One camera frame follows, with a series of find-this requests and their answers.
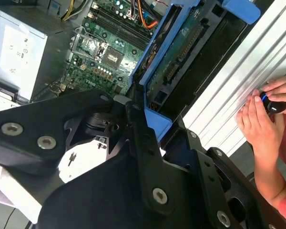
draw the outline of white cable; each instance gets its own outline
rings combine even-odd
[[[86,5],[88,4],[88,2],[89,2],[89,0],[87,0],[87,1],[85,2],[85,4],[82,6],[82,8],[81,8],[79,11],[77,11],[77,12],[74,13],[74,14],[71,14],[66,20],[69,20],[70,17],[73,17],[73,16],[75,16],[76,14],[79,14],[80,12],[82,12],[83,9],[84,9],[84,8],[86,7]]]

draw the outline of motherboard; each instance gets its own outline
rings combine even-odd
[[[63,91],[102,89],[111,96],[126,94],[129,77],[156,28],[143,27],[139,16],[129,13],[130,7],[128,1],[92,3],[73,38]]]

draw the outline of hand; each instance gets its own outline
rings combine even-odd
[[[263,87],[263,90],[267,92],[266,95],[269,100],[286,102],[286,76],[278,80],[269,81],[268,85]]]
[[[275,163],[285,128],[283,115],[276,114],[273,123],[259,97],[259,91],[255,90],[238,112],[236,120],[247,141],[253,146],[255,158],[261,158],[265,163]]]

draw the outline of green circuit board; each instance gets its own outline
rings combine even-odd
[[[94,0],[92,7],[97,5],[100,10],[106,11],[112,17],[116,17],[116,19],[120,19],[125,24],[129,26],[133,26],[136,30],[138,30],[142,34],[146,34],[147,36],[152,36],[157,26],[151,28],[150,30],[146,29],[140,20],[139,12],[135,9],[135,13],[132,17],[130,17],[130,3],[127,0]],[[153,22],[153,19],[147,16],[145,18],[147,24]]]
[[[91,20],[84,21],[86,31],[100,39],[89,37],[82,30],[66,73],[68,86],[79,91],[102,89],[111,96],[125,95],[129,76],[143,51],[125,42]]]

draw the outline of bolt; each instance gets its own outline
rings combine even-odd
[[[190,132],[190,135],[191,135],[193,138],[197,138],[197,135],[196,135],[194,132]]]
[[[108,97],[106,97],[105,95],[101,95],[101,99],[105,100],[105,101],[108,101]]]
[[[223,211],[217,212],[217,218],[219,222],[221,222],[221,224],[224,225],[226,228],[229,228],[231,226],[229,217]]]
[[[141,108],[137,104],[134,104],[133,107],[139,111],[141,110]]]
[[[217,153],[218,156],[223,156],[223,153],[220,150],[218,150],[218,149],[216,150],[216,153]]]
[[[2,133],[9,136],[17,136],[23,132],[23,127],[18,123],[5,123],[1,127]]]
[[[41,149],[54,149],[56,146],[56,140],[51,136],[41,136],[37,140],[37,145]]]
[[[167,203],[166,193],[158,187],[153,189],[153,198],[159,204],[166,204]]]

